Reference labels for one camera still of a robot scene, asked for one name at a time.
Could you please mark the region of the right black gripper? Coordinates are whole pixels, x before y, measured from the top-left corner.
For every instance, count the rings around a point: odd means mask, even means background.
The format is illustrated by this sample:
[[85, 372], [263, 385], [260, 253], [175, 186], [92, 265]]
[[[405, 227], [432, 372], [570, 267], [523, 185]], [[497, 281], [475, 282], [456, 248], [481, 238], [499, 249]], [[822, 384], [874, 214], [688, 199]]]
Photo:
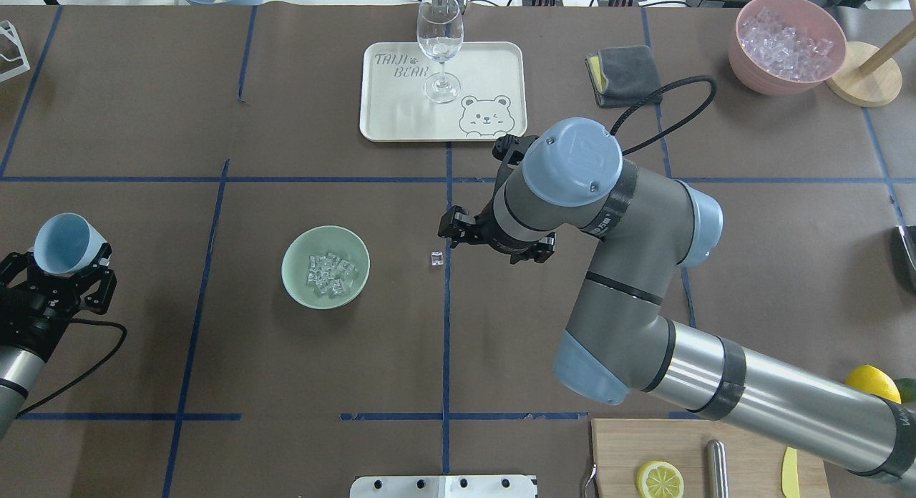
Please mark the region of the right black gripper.
[[537, 139], [537, 135], [518, 137], [506, 134], [495, 140], [492, 155], [500, 161], [500, 168], [495, 176], [493, 197], [478, 215], [469, 215], [467, 209], [458, 205], [445, 212], [439, 221], [438, 236], [447, 238], [449, 247], [454, 249], [462, 243], [488, 245], [498, 253], [510, 256], [512, 264], [527, 260], [545, 263], [552, 257], [555, 251], [555, 232], [547, 233], [536, 241], [518, 240], [503, 230], [494, 213], [494, 204], [500, 201], [497, 192], [506, 184]]

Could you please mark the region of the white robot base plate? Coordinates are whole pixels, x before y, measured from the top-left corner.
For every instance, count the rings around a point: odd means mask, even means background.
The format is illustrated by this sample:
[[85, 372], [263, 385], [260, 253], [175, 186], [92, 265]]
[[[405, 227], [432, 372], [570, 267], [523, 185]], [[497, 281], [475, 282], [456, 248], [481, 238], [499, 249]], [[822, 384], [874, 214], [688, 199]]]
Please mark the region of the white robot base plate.
[[364, 476], [350, 497], [537, 497], [535, 476], [523, 474]]

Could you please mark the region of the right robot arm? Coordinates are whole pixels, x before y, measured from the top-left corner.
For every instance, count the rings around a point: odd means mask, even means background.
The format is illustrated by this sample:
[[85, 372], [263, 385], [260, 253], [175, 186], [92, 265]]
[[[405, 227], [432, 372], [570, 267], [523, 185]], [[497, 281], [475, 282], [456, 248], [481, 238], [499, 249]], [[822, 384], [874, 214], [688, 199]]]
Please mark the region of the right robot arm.
[[504, 136], [483, 211], [451, 207], [438, 234], [542, 263], [568, 224], [598, 239], [554, 360], [570, 390], [616, 406], [631, 390], [801, 449], [914, 495], [914, 414], [889, 399], [664, 318], [678, 268], [718, 244], [723, 212], [690, 185], [625, 159], [601, 123], [564, 119], [543, 136]]

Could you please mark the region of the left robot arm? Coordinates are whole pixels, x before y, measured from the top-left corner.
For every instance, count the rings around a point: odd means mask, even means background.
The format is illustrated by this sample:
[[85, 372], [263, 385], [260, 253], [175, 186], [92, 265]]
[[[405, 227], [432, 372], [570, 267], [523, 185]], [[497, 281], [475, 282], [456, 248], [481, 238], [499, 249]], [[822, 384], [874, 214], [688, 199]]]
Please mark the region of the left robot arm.
[[94, 259], [70, 276], [40, 269], [32, 251], [10, 253], [1, 265], [1, 435], [6, 436], [25, 406], [60, 339], [88, 311], [104, 315], [110, 306], [117, 276], [107, 265], [109, 243]]

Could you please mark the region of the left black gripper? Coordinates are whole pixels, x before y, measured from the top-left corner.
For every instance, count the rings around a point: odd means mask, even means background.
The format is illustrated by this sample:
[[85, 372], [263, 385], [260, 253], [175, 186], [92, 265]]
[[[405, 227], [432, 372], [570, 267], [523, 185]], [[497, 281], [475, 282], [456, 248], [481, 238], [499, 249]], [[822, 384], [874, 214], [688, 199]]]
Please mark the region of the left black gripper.
[[76, 313], [107, 313], [117, 276], [102, 259], [111, 255], [104, 243], [89, 266], [58, 276], [40, 269], [32, 251], [7, 254], [1, 263], [2, 345], [47, 362]]

